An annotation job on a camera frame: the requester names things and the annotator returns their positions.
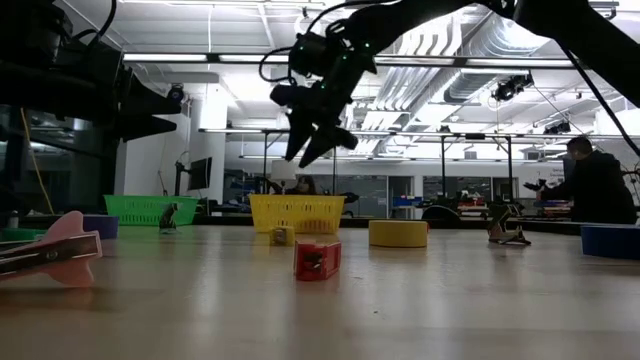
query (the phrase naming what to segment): yellow basket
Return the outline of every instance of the yellow basket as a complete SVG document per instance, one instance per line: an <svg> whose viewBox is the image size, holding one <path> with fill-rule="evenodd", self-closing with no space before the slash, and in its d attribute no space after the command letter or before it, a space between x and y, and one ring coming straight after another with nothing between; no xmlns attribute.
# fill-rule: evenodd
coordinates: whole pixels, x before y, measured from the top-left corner
<svg viewBox="0 0 640 360"><path fill-rule="evenodd" d="M291 226L299 234L335 234L344 196L249 195L256 232Z"/></svg>

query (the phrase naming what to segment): pink foam toy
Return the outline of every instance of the pink foam toy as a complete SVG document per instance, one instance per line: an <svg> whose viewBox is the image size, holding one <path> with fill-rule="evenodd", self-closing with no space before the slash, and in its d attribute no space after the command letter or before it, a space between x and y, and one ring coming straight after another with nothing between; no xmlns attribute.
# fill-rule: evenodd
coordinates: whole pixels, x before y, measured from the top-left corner
<svg viewBox="0 0 640 360"><path fill-rule="evenodd" d="M82 213L72 211L51 225L41 241L0 252L0 281L45 273L67 286L91 286L89 261L102 256L102 247L98 232L84 232L82 220Z"/></svg>

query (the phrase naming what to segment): person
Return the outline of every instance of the person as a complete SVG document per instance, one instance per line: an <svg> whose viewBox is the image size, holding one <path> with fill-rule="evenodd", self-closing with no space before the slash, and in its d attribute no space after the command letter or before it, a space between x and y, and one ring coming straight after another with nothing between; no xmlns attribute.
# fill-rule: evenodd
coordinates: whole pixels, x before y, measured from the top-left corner
<svg viewBox="0 0 640 360"><path fill-rule="evenodd" d="M274 189L276 194L282 194L282 187L272 181L269 181L269 186ZM309 175L302 175L298 178L296 187L291 189L285 189L285 195L318 195L316 192L316 183Z"/></svg>
<svg viewBox="0 0 640 360"><path fill-rule="evenodd" d="M539 198L573 198L572 220L576 222L635 224L636 209L620 162L611 154L594 151L583 136L571 139L567 152L576 162L573 172L562 184L541 189Z"/></svg>

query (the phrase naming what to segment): red block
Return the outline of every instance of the red block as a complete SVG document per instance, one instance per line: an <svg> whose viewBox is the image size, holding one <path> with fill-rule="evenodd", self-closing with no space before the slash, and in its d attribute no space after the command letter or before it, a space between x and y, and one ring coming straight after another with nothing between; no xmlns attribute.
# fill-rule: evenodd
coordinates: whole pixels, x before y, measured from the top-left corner
<svg viewBox="0 0 640 360"><path fill-rule="evenodd" d="M304 243L296 241L293 260L296 279L301 281L326 280L340 269L342 244Z"/></svg>

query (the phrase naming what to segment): computer monitor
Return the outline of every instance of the computer monitor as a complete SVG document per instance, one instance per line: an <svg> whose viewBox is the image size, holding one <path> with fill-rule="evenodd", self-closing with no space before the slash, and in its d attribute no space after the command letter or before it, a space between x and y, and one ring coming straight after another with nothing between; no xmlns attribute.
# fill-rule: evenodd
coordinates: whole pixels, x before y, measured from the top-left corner
<svg viewBox="0 0 640 360"><path fill-rule="evenodd" d="M189 167L189 190L206 189L211 182L211 158L193 161Z"/></svg>
<svg viewBox="0 0 640 360"><path fill-rule="evenodd" d="M573 169L576 167L576 161L573 159L562 159L562 166L564 167L564 179L566 181L573 173Z"/></svg>

